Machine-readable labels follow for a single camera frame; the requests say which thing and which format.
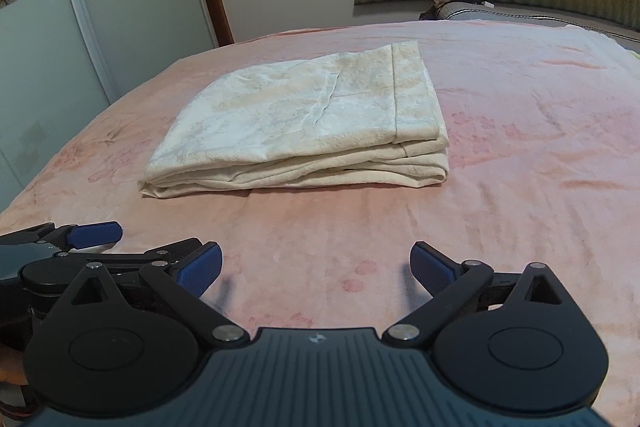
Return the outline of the grey pillow at headboard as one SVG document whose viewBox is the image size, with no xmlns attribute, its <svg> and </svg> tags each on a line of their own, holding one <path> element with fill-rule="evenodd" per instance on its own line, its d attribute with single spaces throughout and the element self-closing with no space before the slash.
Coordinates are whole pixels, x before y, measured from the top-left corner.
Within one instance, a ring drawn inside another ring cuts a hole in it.
<svg viewBox="0 0 640 427">
<path fill-rule="evenodd" d="M 623 48 L 639 52 L 639 31 L 593 16 L 517 4 L 495 4 L 489 1 L 433 0 L 419 20 L 493 20 L 548 27 L 578 26 L 606 35 Z"/>
</svg>

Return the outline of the pink bed blanket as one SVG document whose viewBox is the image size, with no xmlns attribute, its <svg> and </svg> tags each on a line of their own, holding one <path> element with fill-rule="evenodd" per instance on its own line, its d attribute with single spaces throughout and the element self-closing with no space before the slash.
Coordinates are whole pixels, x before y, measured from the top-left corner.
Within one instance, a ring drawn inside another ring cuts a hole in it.
<svg viewBox="0 0 640 427">
<path fill-rule="evenodd" d="M 198 92 L 248 66 L 414 41 L 449 136 L 439 186 L 142 196 Z M 219 243 L 206 301 L 246 329 L 386 327 L 425 301 L 411 246 L 501 272 L 547 263 L 608 348 L 597 410 L 639 421 L 639 62 L 577 27 L 409 22 L 282 32 L 194 55 L 105 109 L 2 212 L 3 232 L 115 220 L 123 253 Z"/>
</svg>

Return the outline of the cream white pants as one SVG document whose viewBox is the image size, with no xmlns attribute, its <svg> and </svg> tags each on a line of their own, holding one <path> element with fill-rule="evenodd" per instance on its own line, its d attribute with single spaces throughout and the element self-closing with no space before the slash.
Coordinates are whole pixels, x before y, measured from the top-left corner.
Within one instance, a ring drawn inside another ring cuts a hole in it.
<svg viewBox="0 0 640 427">
<path fill-rule="evenodd" d="M 449 145 L 414 41 L 250 66 L 177 116 L 139 182 L 145 196 L 444 182 Z"/>
</svg>

